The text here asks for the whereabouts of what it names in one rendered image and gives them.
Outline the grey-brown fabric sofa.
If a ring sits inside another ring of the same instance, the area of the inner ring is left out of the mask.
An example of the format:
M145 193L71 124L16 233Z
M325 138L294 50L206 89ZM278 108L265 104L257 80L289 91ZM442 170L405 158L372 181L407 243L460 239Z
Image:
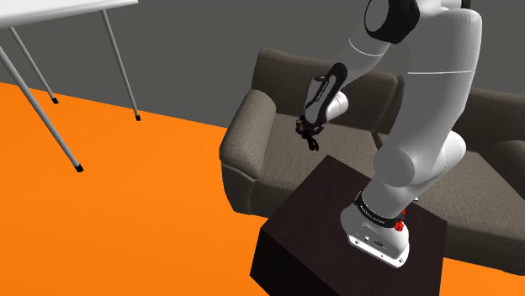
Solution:
M331 63L262 49L252 86L220 145L226 197L238 213L271 215L325 156L372 175L405 79L371 71L344 87L350 106L311 151L295 130L310 80ZM463 160L418 200L448 223L446 257L525 276L525 96L471 90L454 126Z

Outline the dark robot stand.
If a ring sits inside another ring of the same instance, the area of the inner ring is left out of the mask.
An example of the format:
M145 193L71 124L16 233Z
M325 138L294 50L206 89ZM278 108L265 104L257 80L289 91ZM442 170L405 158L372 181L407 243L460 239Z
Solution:
M439 296L447 223L406 209L406 263L391 267L351 246L340 213L369 178L326 156L259 231L250 271L269 296Z

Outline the white table with metal legs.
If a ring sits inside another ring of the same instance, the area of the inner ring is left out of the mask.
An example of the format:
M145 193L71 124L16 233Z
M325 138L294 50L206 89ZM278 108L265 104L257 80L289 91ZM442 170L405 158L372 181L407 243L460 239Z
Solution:
M119 70L123 78L132 109L134 111L135 119L140 120L141 116L139 114L135 98L130 87L129 79L126 74L107 13L107 11L111 8L122 8L130 5L136 5L138 3L139 0L0 0L0 29L8 29L11 32L12 36L15 38L15 41L19 45L19 48L23 51L25 57L29 61L29 64L32 66L41 83L45 87L45 90L50 95L50 99L53 103L58 103L56 96L50 89L49 84L46 82L45 78L42 76L39 68L35 64L31 54L26 49L24 42L20 39L15 28L20 25L36 24L42 21L61 19L99 11L103 18L103 22L114 51L114 56L118 63ZM76 171L82 172L82 165L73 155L66 142L62 139L61 135L52 124L44 109L34 97L33 93L30 91L28 85L19 74L16 66L11 62L8 54L5 52L2 46L0 46L0 63L4 65L12 79L15 81L16 85L27 98L34 111L39 115L40 120L50 131L55 141L66 154L67 158L70 160Z

